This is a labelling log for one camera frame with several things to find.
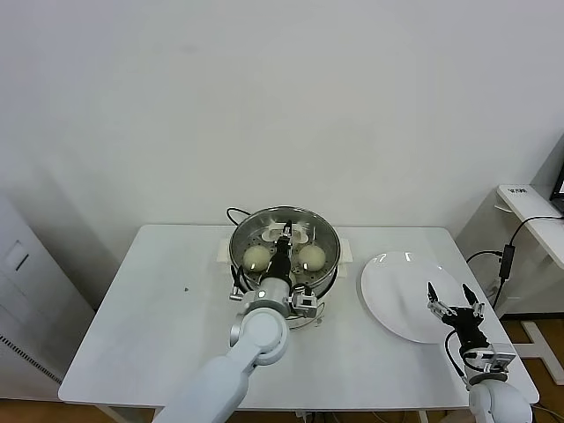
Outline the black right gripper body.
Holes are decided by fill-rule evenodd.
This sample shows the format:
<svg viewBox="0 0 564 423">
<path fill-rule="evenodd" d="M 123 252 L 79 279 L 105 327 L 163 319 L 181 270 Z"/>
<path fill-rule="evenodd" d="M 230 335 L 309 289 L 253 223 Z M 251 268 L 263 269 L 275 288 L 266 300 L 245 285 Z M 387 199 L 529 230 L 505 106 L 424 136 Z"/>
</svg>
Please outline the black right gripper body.
<svg viewBox="0 0 564 423">
<path fill-rule="evenodd" d="M 476 348 L 487 348 L 489 343 L 486 336 L 479 329 L 484 321 L 482 315 L 474 315 L 471 308 L 452 308 L 453 314 L 443 315 L 441 321 L 452 327 L 460 342 L 460 351 Z"/>
</svg>

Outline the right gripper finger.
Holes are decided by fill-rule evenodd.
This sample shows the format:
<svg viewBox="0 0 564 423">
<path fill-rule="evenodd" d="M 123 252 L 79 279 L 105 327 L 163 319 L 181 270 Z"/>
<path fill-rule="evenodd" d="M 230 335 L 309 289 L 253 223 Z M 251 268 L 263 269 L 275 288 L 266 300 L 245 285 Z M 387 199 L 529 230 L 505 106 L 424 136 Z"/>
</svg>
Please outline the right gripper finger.
<svg viewBox="0 0 564 423">
<path fill-rule="evenodd" d="M 466 298 L 469 307 L 463 309 L 463 315 L 466 320 L 481 320 L 484 318 L 483 302 L 479 302 L 476 294 L 466 284 L 462 284 L 464 297 Z"/>
<path fill-rule="evenodd" d="M 434 287 L 431 282 L 427 283 L 427 298 L 428 298 L 427 308 L 437 318 L 443 318 L 444 316 L 454 315 L 454 310 L 439 300 L 438 295 L 434 290 Z"/>
</svg>

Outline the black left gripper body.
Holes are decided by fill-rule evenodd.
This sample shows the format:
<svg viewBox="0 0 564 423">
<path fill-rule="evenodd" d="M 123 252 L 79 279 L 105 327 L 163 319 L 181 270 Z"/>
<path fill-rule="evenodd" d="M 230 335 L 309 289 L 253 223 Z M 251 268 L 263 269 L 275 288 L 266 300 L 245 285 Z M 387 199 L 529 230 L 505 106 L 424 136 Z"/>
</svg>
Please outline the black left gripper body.
<svg viewBox="0 0 564 423">
<path fill-rule="evenodd" d="M 290 241 L 286 240 L 285 245 L 276 244 L 276 251 L 267 269 L 267 277 L 290 282 L 291 267 L 291 244 Z"/>
</svg>

